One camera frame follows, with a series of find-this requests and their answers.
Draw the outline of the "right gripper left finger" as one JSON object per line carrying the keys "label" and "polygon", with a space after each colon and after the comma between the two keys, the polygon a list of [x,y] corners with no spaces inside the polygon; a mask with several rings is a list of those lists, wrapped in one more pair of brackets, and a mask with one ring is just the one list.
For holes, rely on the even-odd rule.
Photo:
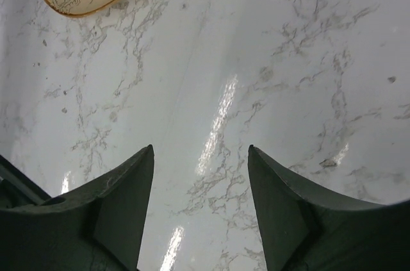
{"label": "right gripper left finger", "polygon": [[51,197],[1,159],[2,270],[136,270],[154,174],[147,146]]}

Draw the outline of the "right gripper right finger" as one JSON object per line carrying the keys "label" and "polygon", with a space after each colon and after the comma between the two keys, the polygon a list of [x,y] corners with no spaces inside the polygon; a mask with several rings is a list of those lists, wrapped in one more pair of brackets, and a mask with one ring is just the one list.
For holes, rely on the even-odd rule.
{"label": "right gripper right finger", "polygon": [[361,201],[249,147],[250,187],[269,270],[408,270],[409,202]]}

